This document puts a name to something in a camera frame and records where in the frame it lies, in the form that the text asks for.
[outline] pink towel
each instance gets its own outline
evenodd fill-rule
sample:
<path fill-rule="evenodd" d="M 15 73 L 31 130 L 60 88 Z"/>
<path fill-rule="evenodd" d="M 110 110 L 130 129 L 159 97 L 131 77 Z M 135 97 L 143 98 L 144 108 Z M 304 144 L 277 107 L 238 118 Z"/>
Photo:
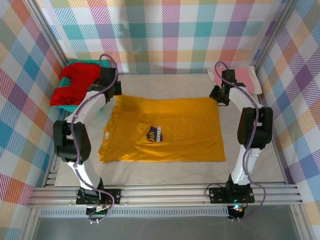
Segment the pink towel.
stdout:
<path fill-rule="evenodd" d="M 224 71 L 225 68 L 223 66 L 219 66 L 217 68 L 218 73 L 220 76 L 222 76 L 222 71 Z M 253 66 L 246 66 L 244 68 L 236 68 L 235 71 L 235 79 L 238 83 L 244 83 L 246 86 L 246 89 L 250 94 L 261 94 L 262 89 L 259 83 L 259 80 L 256 76 L 255 69 Z M 209 69 L 208 74 L 213 81 L 218 86 L 221 86 L 221 78 L 218 77 L 216 74 L 216 71 L 214 69 Z"/>

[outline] printed logo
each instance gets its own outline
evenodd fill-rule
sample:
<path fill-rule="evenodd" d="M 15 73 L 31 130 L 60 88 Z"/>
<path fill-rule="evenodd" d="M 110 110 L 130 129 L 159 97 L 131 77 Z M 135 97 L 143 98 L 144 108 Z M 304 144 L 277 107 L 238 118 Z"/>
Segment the printed logo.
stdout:
<path fill-rule="evenodd" d="M 158 126 L 158 128 L 151 126 L 149 132 L 145 136 L 150 142 L 162 142 L 164 140 L 161 133 L 161 126 Z"/>

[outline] plaid wallpaper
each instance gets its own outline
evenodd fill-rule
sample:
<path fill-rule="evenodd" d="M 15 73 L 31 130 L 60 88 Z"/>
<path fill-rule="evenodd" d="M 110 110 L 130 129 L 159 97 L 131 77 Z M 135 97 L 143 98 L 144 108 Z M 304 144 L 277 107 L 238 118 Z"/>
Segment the plaid wallpaper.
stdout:
<path fill-rule="evenodd" d="M 300 0 L 258 78 L 280 160 L 320 239 L 320 0 Z"/>
<path fill-rule="evenodd" d="M 15 240 L 53 153 L 62 66 L 23 0 L 0 3 L 0 240 Z"/>
<path fill-rule="evenodd" d="M 203 73 L 218 60 L 233 67 L 251 64 L 263 36 L 273 27 L 271 23 L 269 30 L 263 28 L 264 23 L 272 18 L 274 23 L 285 3 L 46 0 L 44 5 L 37 1 L 69 58 L 97 59 L 107 52 L 121 73 Z"/>
<path fill-rule="evenodd" d="M 258 57 L 260 56 L 261 51 L 263 50 L 264 46 L 266 45 L 267 41 L 268 41 L 268 37 L 271 35 L 271 33 L 273 32 L 273 29 L 277 23 L 277 20 L 279 19 L 279 17 L 281 16 L 281 14 L 283 13 L 283 10 L 285 8 L 286 3 L 288 2 L 288 0 L 281 0 L 281 3 L 277 9 L 277 11 L 275 12 L 272 21 L 267 29 L 267 31 L 264 34 L 264 37 L 261 41 L 261 44 L 258 48 L 258 50 L 255 53 L 255 56 L 253 58 L 253 62 L 252 65 L 255 66 L 258 60 Z"/>

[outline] yellow shirt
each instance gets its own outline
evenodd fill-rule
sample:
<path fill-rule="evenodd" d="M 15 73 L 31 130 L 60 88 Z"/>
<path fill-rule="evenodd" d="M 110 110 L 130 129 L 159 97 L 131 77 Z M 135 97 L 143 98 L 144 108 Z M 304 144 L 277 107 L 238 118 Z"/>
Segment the yellow shirt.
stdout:
<path fill-rule="evenodd" d="M 98 155 L 110 161 L 226 160 L 217 102 L 119 95 Z"/>

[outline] white work surface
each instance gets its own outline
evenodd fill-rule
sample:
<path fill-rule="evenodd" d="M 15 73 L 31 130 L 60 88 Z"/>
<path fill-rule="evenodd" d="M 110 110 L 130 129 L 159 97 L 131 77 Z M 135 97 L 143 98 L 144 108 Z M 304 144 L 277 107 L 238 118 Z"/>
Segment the white work surface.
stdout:
<path fill-rule="evenodd" d="M 122 93 L 147 99 L 180 99 L 208 97 L 214 85 L 207 74 L 145 74 L 120 75 Z M 104 128 L 115 105 L 113 98 L 92 121 L 87 132 L 91 142 L 93 167 L 105 185 L 135 184 L 204 184 L 224 183 L 236 166 L 240 145 L 237 129 L 240 111 L 233 103 L 219 107 L 219 118 L 226 161 L 223 162 L 132 162 L 101 163 L 98 150 Z M 283 182 L 284 178 L 270 143 L 254 166 L 252 179 L 257 182 Z M 61 162 L 56 186 L 80 185 L 73 170 Z"/>

